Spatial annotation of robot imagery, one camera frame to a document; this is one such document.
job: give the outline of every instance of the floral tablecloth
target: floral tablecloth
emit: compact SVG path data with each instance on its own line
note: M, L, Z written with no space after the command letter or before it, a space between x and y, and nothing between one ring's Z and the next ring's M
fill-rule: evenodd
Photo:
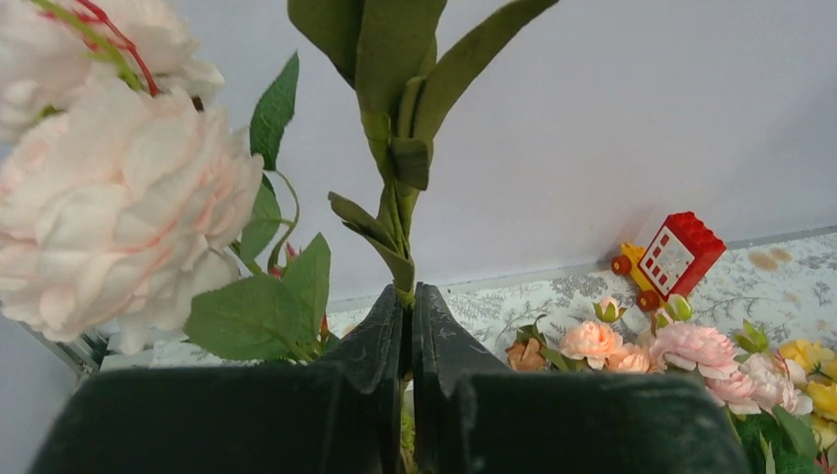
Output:
M454 293L445 299L462 326L505 358L503 352L518 326L546 314L539 327L555 343L567 327L593 319L592 303L608 295L629 308L616 328L632 339L648 324L635 306L636 291L628 278L602 271ZM746 318L763 324L776 345L806 338L837 349L837 233L727 251L692 292L690 302L698 324L731 333ZM332 330L344 334L367 312L330 314ZM224 363L178 341L159 341L152 352L143 365Z

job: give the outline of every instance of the artificial flower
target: artificial flower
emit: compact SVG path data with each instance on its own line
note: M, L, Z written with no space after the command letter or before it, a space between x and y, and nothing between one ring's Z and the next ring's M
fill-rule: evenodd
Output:
M756 383L745 373L736 371L727 379L707 378L706 384L710 395L719 407L727 405L736 415L755 415L761 413L758 403L753 400Z
M770 355L751 355L740 370L755 383L752 398L764 411L770 412L776 405L798 416L813 410L811 399L794 387L784 368Z
M837 424L816 415L811 415L810 419L817 447L820 451L827 450L837 441Z
M621 308L619 301L613 296L608 296L599 301L598 304L593 304L593 309L599 321L608 324L618 321L627 310L626 308Z
M118 318L122 349L180 328L238 277L225 248L250 217L261 156L226 112L118 79L24 135L0 165L0 300L54 341Z
M75 13L119 49L141 79L141 68L125 41L95 19L77 0L53 0ZM204 102L224 80L217 68L192 55L199 43L190 37L168 0L95 0L164 91L186 90ZM31 1L0 1L0 138L14 142L44 111L66 110L85 87L118 74L116 66L72 27Z
M812 343L804 339L785 343L779 348L779 354L798 363L805 372L811 372L818 364L834 360L834 352L821 346L819 341Z
M547 360L541 355L541 343L535 338L526 343L515 341L505 353L508 364L515 370L540 370L547 365Z
M764 327L756 329L749 321L744 320L743 328L733 335L735 342L745 351L755 354L767 351L770 341L764 332Z
M587 364L600 370L607 357L622 347L622 336L609 325L584 321L567 331L561 339L561 354L573 360L587 359Z
M837 384L808 383L805 392L813 400L813 411L820 417L837 422Z
M658 365L697 368L706 378L725 379L738 370L732 341L712 327L674 322L656 331L649 352Z
M647 348L627 343L607 357L607 368L615 372L645 373L651 368L651 357Z
M820 367L822 373L831 380L837 381L837 359L829 360Z
M791 383L797 388L804 388L808 383L805 369L792 359L784 358L781 354L778 355L779 368L788 376Z

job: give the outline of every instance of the green leaf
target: green leaf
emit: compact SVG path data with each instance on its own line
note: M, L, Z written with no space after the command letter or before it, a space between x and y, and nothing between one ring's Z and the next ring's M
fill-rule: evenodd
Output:
M471 82L524 26L558 0L515 0L494 12L442 55L418 99L413 136L430 140Z
M395 241L390 233L380 221L363 210L363 207L337 193L329 193L329 201L332 204L332 211L346 224L350 224L353 227L352 230L377 241L382 247L395 251Z
M515 333L515 340L521 343L527 343L530 339L535 337L535 325L534 324L527 324L525 326L520 326L517 328L517 332Z
M816 439L811 428L779 405L773 407L773 415L776 417L779 426L788 434L796 453L813 459L816 456L817 449Z
M549 349L547 347L541 348L541 356L545 357L546 360L552 363L556 369L562 372L570 372L570 366L567 365L567 360L564 359L564 355L555 351L553 349Z
M354 89L362 111L393 113L418 75L447 0L365 0Z
M773 447L761 434L759 434L759 444L764 453L764 474L776 474L776 460L773 458Z
M404 85L396 122L396 136L400 138L410 138L413 135L413 115L416 113L416 104L419 103L422 87L424 87L423 77L411 78Z
M250 120L250 152L265 159L265 169L276 169L276 156L285 127L293 119L296 83L299 80L299 55L293 53L282 72L262 94Z
M329 302L329 276L332 251L323 234L317 234L299 256L289 265L282 282L293 291L305 307L302 334L306 340L316 339L320 322Z
M754 473L765 470L764 453L759 443L759 436L764 436L765 440L770 443L776 458L780 454L794 453L794 447L788 435L769 414L762 412L758 415L747 415L743 420L733 417L732 422Z
M282 358L296 347L306 316L305 305L282 281L252 276L196 296L184 332L221 358Z
M411 291L413 289L413 278L416 274L416 266L412 260L407 260L401 255L398 255L388 247L385 247L384 244L363 233L361 229L355 227L354 225L348 222L344 222L343 225L372 244L372 247L376 252L378 252L378 255L384 259L384 263L390 269L390 273L393 276L393 283L398 289L402 291Z
M822 468L817 466L813 458L798 454L776 454L776 472L778 474L822 474Z
M288 0L288 18L354 87L363 0Z
M430 179L427 143L420 138L395 137L390 149L395 165L395 179L417 190L426 191Z
M265 249L279 230L282 214L276 197L262 184L256 194L256 202L250 214L250 222L241 233L239 257L245 263L251 262Z
M541 343L542 348L545 348L547 346L547 339L544 337L543 333L541 333L541 331L538 329L538 321L546 317L546 314L542 314L535 318L535 322L532 323L532 336L534 336L535 339L537 339L538 342Z

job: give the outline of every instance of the flower stem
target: flower stem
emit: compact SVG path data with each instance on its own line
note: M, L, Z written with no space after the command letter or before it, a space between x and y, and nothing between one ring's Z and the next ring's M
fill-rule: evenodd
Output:
M114 25L114 22L111 21L111 18L102 10L99 5L96 5L91 0L76 0L78 3L82 4L85 8L90 10L93 15L99 19L100 22L104 23L111 32L119 38L120 41L125 46L125 49L128 50L131 56L133 56L134 61L139 66L139 70L142 71L142 76L145 78L145 82L148 83L148 93L151 97L160 94L160 89L157 87L157 84L154 82L154 76L151 74L151 70L148 69L148 65L145 64L145 61L142 60L142 57L139 55L139 51L136 49L136 44L133 43L127 36L125 36L119 28Z
M131 70L130 66L128 66L127 61L119 52L119 50L111 44L111 42L96 33L89 25L86 25L81 19L73 15L72 13L64 10L62 7L55 5L49 0L31 0L32 3L41 7L46 13L54 15L56 19L66 23L70 27L74 28L76 31L81 33L87 40L89 40L92 44L100 47L108 56L111 57L111 60L116 65L116 68L119 70L119 76L122 77L122 80L134 91L141 91L142 84L137 79L136 74L134 74L133 70Z
M275 171L275 173L277 175L279 175L279 178L281 178L282 181L285 182L285 185L287 186L288 190L290 191L290 195L293 197L293 202L294 202L294 205L296 206L296 210L294 211L294 214L293 214L293 220L288 224L287 230L285 231L284 234L282 234L282 237L279 239L279 241L276 242L276 246L273 247L273 251L270 252L270 258L267 259L267 269L268 270L270 270L272 268L275 268L276 265L278 265L279 252L281 252L282 247L285 245L285 242L287 242L287 239L288 239L288 237L290 237L290 234L291 234L291 232L293 232L293 229L296 228L296 224L299 223L299 196L296 194L296 190L293 189L293 185L290 184L290 180L288 180L285 175L283 175L279 171Z

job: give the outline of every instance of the toy wheel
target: toy wheel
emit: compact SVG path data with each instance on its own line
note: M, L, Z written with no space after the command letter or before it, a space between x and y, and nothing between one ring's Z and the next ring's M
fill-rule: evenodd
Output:
M659 296L653 290L646 290L637 296L637 306L643 311L653 311L659 307Z
M610 261L610 270L616 275L627 275L631 272L631 259L625 255L619 255Z

